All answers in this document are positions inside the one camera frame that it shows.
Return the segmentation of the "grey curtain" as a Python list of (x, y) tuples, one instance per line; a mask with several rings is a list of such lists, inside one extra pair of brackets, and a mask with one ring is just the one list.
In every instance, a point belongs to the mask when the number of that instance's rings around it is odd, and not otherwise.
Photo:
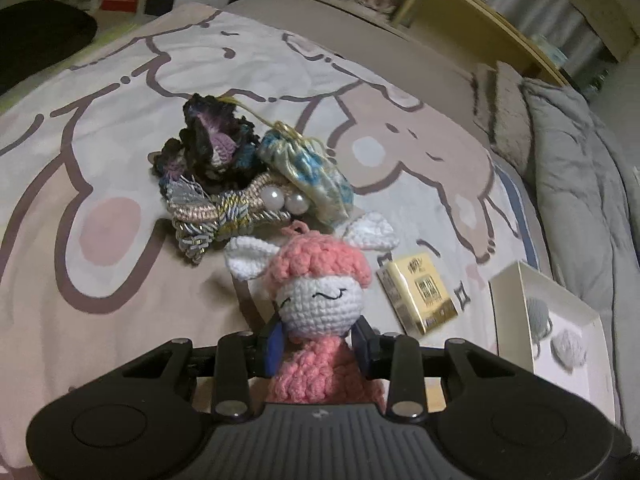
[(621, 61), (639, 43), (639, 21), (617, 0), (484, 0), (528, 38), (559, 49), (577, 73), (606, 49)]

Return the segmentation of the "white shallow cardboard tray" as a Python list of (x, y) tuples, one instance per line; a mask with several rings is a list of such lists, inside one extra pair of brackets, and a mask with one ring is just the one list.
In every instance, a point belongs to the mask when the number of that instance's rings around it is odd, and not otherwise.
[[(508, 266), (489, 281), (494, 306), (497, 352), (500, 358), (534, 373), (596, 406), (616, 422), (613, 376), (600, 315), (551, 278), (525, 263)], [(548, 304), (553, 325), (540, 343), (540, 357), (533, 359), (526, 300), (536, 297)], [(551, 338), (562, 330), (574, 330), (587, 346), (586, 364), (564, 370), (552, 356)]]

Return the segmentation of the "tissue pack on shelf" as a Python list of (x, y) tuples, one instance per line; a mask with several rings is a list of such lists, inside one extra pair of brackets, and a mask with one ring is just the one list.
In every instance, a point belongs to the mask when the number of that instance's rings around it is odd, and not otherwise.
[(556, 68), (562, 68), (567, 61), (566, 54), (552, 44), (544, 35), (533, 34), (530, 37), (532, 43), (551, 61)]

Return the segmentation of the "beige fluffy pillow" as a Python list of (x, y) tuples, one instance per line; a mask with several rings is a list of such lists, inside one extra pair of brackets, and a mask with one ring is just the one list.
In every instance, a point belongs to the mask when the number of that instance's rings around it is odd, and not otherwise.
[(506, 63), (478, 63), (473, 72), (474, 122), (488, 135), (491, 149), (527, 182), (534, 180), (530, 116), (522, 95), (523, 77)]

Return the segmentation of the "blue floral drawstring pouch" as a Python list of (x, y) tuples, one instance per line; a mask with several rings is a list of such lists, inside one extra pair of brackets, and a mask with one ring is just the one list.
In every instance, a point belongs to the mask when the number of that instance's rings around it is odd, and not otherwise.
[(307, 196), (320, 222), (337, 226), (349, 218), (354, 191), (318, 139), (275, 122), (262, 137), (257, 155)]

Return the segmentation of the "cartoon bear print blanket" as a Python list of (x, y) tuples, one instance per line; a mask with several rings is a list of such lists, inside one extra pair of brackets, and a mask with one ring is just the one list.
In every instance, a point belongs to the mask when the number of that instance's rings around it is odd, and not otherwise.
[(1, 474), (27, 477), (40, 408), (161, 342), (257, 328), (262, 283), (228, 238), (279, 243), (303, 220), (341, 233), (376, 211), (426, 252), (487, 349), (488, 285), (537, 264), (515, 170), (474, 124), (473, 79), (353, 18), (327, 32), (190, 4), (84, 53), (1, 105)]

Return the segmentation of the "pink crochet doll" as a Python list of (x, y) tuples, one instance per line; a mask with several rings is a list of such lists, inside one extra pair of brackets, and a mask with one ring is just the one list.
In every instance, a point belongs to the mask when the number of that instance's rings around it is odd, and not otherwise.
[(347, 334), (363, 314), (372, 282), (367, 252), (399, 243), (382, 214), (370, 211), (340, 236), (295, 221), (278, 246), (254, 236), (232, 238), (226, 266), (239, 281), (262, 280), (294, 348), (270, 380), (266, 400), (287, 404), (384, 402), (384, 388), (359, 369)]

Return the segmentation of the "grey crochet ball toy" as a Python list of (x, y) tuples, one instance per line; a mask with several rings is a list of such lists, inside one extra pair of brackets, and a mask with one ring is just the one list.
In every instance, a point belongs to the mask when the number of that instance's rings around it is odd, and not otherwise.
[(551, 335), (553, 330), (548, 304), (539, 298), (529, 297), (526, 309), (530, 339), (532, 340), (533, 359), (540, 357), (540, 343)]

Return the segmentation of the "grey quilted duvet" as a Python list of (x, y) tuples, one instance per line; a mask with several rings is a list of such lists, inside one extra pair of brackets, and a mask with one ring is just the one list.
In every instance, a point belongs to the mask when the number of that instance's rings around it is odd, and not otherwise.
[(524, 79), (537, 208), (552, 272), (601, 317), (616, 416), (639, 437), (639, 185), (614, 134), (570, 87)]

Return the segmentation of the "gold card box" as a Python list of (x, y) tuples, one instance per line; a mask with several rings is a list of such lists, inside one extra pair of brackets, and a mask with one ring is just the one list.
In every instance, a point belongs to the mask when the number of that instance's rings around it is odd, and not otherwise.
[(458, 315), (427, 252), (387, 261), (376, 274), (407, 335), (420, 339)]

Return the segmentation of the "braided pearl hair accessory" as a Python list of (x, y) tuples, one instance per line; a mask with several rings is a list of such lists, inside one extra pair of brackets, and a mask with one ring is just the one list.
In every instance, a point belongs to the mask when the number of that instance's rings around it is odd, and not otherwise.
[(284, 226), (310, 208), (307, 196), (274, 171), (258, 174), (242, 190), (215, 195), (186, 178), (170, 181), (165, 204), (178, 248), (193, 264), (213, 244), (250, 234), (258, 226)]

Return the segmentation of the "white speckled crochet ball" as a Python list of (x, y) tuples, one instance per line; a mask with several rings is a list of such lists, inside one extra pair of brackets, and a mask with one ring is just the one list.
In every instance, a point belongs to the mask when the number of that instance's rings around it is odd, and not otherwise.
[(576, 370), (587, 362), (588, 349), (582, 336), (574, 330), (562, 330), (551, 338), (552, 356), (564, 370)]

